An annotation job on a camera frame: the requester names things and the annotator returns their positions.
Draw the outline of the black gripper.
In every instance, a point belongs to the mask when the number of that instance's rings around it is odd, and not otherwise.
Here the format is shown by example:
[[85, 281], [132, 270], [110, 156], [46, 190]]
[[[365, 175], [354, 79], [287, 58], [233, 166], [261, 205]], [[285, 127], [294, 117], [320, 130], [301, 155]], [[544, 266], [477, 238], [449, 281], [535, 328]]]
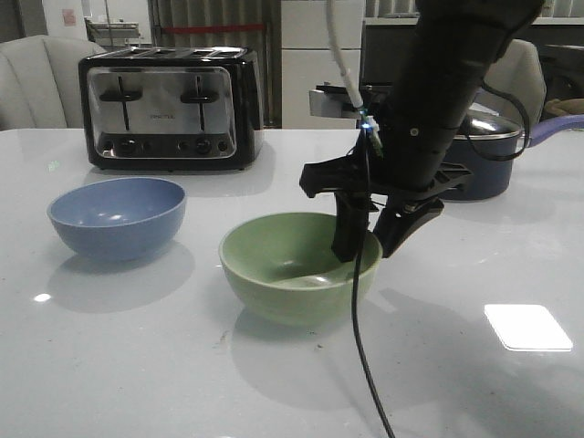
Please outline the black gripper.
[[387, 204], [374, 226], [373, 233], [381, 244], [382, 257], [389, 258], [420, 227], [438, 217], [443, 202], [441, 193], [462, 190], [472, 173], [462, 164], [443, 163], [430, 185], [424, 189], [404, 189], [389, 182], [378, 182], [365, 176], [365, 164], [354, 155], [325, 162], [307, 163], [299, 185], [309, 198], [319, 193], [335, 193], [336, 221], [332, 251], [340, 262], [352, 261], [361, 247], [364, 231], [369, 225], [370, 200], [362, 193], [387, 195]]

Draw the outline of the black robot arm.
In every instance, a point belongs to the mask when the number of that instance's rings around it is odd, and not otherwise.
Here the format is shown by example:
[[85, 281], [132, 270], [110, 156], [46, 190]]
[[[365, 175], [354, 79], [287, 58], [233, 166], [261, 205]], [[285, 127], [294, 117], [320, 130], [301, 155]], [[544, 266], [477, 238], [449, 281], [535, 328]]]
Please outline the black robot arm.
[[487, 70], [515, 34], [542, 9], [540, 1], [419, 1], [410, 54], [389, 94], [361, 126], [351, 153], [304, 167], [309, 197], [334, 193], [332, 251], [353, 260], [368, 225], [373, 194], [386, 196], [374, 234], [390, 256], [443, 209], [440, 196], [465, 183], [463, 166], [443, 165]]

